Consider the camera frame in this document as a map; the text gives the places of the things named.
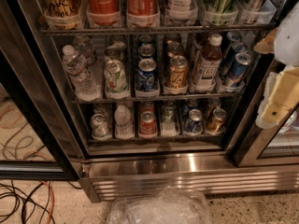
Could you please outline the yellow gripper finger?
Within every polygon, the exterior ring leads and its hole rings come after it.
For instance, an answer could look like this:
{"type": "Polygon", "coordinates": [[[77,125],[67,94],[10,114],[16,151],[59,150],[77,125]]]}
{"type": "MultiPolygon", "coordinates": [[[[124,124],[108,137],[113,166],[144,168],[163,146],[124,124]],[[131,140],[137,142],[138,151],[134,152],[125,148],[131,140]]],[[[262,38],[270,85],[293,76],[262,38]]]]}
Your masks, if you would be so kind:
{"type": "Polygon", "coordinates": [[[286,66],[279,73],[271,72],[255,124],[262,129],[278,126],[298,103],[299,67],[286,66]]]}
{"type": "Polygon", "coordinates": [[[259,41],[253,48],[261,54],[274,53],[274,41],[277,35],[277,28],[273,29],[265,38],[259,41]]]}

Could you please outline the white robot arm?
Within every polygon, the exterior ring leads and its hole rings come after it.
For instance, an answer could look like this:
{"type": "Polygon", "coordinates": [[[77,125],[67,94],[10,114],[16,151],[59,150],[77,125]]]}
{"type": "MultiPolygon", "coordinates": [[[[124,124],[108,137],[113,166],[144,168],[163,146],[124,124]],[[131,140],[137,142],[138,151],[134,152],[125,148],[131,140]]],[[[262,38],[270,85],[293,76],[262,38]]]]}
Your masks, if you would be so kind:
{"type": "Polygon", "coordinates": [[[299,103],[299,2],[254,50],[261,54],[273,53],[276,61],[286,65],[266,80],[255,120],[258,127],[270,129],[278,126],[299,103]]]}

